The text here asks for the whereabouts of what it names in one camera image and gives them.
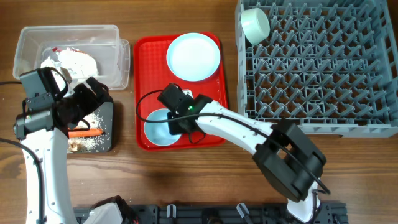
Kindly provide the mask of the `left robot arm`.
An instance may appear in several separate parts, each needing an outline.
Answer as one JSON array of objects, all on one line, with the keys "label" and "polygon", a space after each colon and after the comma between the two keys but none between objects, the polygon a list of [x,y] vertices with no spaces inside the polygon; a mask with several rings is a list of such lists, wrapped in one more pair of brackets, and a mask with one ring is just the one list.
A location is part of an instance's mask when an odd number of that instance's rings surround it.
[{"label": "left robot arm", "polygon": [[25,159],[27,223],[76,223],[67,176],[69,132],[113,99],[93,77],[71,89],[58,86],[58,70],[38,68],[20,76],[27,98],[14,133]]}]

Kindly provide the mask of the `brown food scrap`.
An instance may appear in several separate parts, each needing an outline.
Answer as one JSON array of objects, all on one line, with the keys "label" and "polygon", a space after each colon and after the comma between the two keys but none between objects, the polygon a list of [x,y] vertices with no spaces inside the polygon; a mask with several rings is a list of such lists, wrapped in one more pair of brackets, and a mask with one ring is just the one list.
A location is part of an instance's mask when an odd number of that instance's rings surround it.
[{"label": "brown food scrap", "polygon": [[68,144],[68,152],[76,153],[81,151],[81,144],[72,142]]}]

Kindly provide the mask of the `light blue bowl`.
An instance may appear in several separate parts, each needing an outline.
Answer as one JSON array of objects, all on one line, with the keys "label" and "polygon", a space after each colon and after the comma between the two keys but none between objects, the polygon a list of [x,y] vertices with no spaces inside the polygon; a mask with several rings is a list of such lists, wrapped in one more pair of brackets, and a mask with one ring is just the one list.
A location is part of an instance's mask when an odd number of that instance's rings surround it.
[{"label": "light blue bowl", "polygon": [[[167,108],[155,110],[147,117],[147,120],[160,121],[167,119],[168,112],[169,110]],[[181,134],[170,134],[169,126],[167,123],[145,122],[144,134],[146,135],[146,138],[156,146],[173,145],[181,137]]]}]

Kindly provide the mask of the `white napkin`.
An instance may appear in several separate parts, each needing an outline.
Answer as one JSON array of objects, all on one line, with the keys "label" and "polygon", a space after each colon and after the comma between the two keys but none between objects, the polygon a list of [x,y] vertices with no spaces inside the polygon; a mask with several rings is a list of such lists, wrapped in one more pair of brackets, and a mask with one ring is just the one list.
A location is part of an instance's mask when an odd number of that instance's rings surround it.
[{"label": "white napkin", "polygon": [[54,54],[55,58],[48,56],[40,64],[40,68],[65,68],[68,70],[72,80],[99,76],[96,60],[81,50],[79,52],[64,50],[58,54],[54,52]]}]

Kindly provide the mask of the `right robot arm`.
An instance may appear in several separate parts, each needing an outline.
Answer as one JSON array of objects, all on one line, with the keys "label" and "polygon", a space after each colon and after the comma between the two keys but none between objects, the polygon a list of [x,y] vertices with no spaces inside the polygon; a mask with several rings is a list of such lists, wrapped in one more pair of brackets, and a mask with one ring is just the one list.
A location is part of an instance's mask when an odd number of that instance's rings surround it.
[{"label": "right robot arm", "polygon": [[321,205],[318,194],[330,192],[320,180],[326,157],[294,122],[249,119],[208,96],[193,98],[173,83],[157,99],[169,109],[171,134],[199,131],[243,148],[271,186],[288,200],[287,211],[302,223],[315,221]]}]

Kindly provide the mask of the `light blue plate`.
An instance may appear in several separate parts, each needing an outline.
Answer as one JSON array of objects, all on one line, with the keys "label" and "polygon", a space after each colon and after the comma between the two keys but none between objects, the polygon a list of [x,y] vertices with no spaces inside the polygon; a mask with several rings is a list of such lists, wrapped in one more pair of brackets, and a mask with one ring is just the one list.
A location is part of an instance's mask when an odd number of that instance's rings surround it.
[{"label": "light blue plate", "polygon": [[221,53],[216,42],[207,35],[187,33],[171,42],[166,52],[166,63],[177,78],[200,82],[217,71]]}]

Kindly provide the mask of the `mint green bowl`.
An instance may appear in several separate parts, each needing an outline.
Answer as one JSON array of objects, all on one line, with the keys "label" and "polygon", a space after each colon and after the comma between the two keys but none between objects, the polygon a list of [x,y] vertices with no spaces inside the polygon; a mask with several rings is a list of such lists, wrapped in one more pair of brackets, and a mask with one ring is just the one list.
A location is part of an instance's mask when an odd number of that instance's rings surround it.
[{"label": "mint green bowl", "polygon": [[265,12],[259,8],[244,10],[241,14],[243,33],[252,45],[265,40],[271,31]]}]

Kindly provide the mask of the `orange carrot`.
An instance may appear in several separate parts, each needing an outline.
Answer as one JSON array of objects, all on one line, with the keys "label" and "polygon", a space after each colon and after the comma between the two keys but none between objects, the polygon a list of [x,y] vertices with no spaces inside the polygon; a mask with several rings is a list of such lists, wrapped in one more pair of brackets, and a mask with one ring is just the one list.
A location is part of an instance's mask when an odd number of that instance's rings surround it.
[{"label": "orange carrot", "polygon": [[69,131],[69,138],[87,138],[92,136],[100,136],[104,134],[101,129],[89,129],[87,131]]}]

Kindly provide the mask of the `white rice pile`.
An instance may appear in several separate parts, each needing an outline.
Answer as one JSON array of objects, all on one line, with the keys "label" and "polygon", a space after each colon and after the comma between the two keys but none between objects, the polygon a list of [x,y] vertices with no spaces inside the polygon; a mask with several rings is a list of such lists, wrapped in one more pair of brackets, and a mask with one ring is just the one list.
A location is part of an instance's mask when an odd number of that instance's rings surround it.
[{"label": "white rice pile", "polygon": [[89,129],[101,129],[104,134],[100,136],[92,136],[87,138],[69,138],[68,143],[78,143],[81,144],[80,152],[92,152],[97,146],[104,143],[105,130],[101,127],[103,124],[102,117],[99,117],[95,113],[91,113],[85,116],[73,129],[73,131],[87,131]]}]

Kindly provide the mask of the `red chili wrapper scrap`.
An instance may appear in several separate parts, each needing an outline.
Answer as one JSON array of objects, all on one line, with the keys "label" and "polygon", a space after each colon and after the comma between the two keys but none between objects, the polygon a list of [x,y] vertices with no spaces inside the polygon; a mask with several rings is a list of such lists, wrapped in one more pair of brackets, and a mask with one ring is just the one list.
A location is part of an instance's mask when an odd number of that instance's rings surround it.
[{"label": "red chili wrapper scrap", "polygon": [[58,53],[60,53],[60,52],[62,52],[62,51],[64,51],[64,50],[72,51],[72,52],[79,52],[78,49],[70,48],[70,47],[67,47],[67,48],[65,48],[65,49],[60,49],[60,48],[58,48],[58,47],[52,48],[52,51],[55,52],[56,54],[58,54]]}]

